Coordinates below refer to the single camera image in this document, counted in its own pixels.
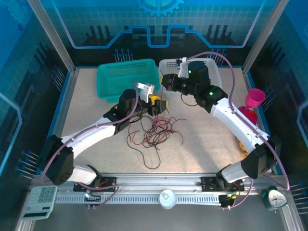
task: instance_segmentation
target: green clock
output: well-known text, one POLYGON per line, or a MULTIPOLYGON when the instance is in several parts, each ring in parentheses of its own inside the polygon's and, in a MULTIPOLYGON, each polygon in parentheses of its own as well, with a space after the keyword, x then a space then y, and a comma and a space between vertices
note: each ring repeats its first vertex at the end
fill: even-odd
POLYGON ((282 208, 288 203, 287 198, 275 186, 262 190, 261 197, 263 197, 265 208, 269 211, 282 208))

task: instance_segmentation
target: white calculator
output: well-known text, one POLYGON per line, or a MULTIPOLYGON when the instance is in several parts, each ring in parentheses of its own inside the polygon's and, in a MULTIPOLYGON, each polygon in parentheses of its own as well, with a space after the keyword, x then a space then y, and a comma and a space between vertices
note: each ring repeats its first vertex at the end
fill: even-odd
POLYGON ((54 185, 33 187, 21 219, 39 220, 48 218, 53 210, 57 189, 58 187, 54 185))

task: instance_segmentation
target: magenta cup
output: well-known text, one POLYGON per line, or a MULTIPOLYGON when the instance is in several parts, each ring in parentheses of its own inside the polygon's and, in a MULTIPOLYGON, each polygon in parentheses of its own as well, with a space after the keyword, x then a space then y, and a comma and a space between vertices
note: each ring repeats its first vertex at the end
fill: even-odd
POLYGON ((260 89, 251 89, 246 96, 245 104, 246 107, 255 108, 258 107, 265 100, 265 94, 260 89))

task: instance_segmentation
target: plastic basket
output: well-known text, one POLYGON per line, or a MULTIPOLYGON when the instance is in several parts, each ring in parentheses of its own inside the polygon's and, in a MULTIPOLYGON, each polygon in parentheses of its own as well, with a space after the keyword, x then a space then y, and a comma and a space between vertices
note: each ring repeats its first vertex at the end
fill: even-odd
MULTIPOLYGON (((221 78, 220 78, 220 74, 218 71, 218 67, 213 59, 195 58, 195 59, 190 59, 188 62, 190 63, 192 61, 203 61, 208 68, 208 74, 209 74, 209 78, 211 79, 211 84, 222 88, 222 83, 221 83, 221 78)), ((172 73, 178 74, 180 72, 180 69, 178 69, 178 67, 179 66, 176 63, 176 59, 163 59, 162 61, 159 62, 159 69, 161 70, 163 75, 172 74, 172 73)), ((163 87, 162 85, 161 85, 161 89, 166 94, 167 98, 171 98, 174 96, 177 97, 180 95, 179 92, 166 90, 166 88, 163 87)))
POLYGON ((153 59, 102 64, 97 68, 97 95, 109 103, 118 102, 125 89, 133 89, 132 82, 150 83, 155 85, 155 91, 160 89, 153 59))

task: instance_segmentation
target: speckled floor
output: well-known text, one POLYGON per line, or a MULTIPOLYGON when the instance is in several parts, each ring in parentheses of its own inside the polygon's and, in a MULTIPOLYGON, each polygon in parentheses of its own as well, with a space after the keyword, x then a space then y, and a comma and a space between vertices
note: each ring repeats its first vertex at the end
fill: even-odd
MULTIPOLYGON (((222 87, 229 94, 231 90, 231 71, 219 69, 222 87)), ((97 69, 81 69, 73 93, 72 101, 66 117, 62 135, 79 131, 103 116, 115 103, 107 103, 99 99, 96 92, 97 69)), ((234 104, 244 105, 247 89, 240 68, 235 69, 236 87, 233 96, 234 104)), ((187 103, 193 104, 193 97, 185 97, 187 103)), ((174 125, 180 131, 171 135, 165 143, 160 144, 161 166, 156 170, 147 169, 139 152, 128 148, 127 128, 117 135, 104 139, 85 150, 75 159, 75 165, 91 164, 100 172, 118 173, 195 173, 217 172, 228 164, 243 159, 244 154, 238 147, 235 136, 218 119, 200 107, 188 107, 180 97, 168 98, 170 114, 166 117, 185 118, 174 125)), ((131 130, 141 130, 136 123, 131 130)), ((148 166, 155 167, 158 159, 155 149, 139 147, 144 152, 148 166)))

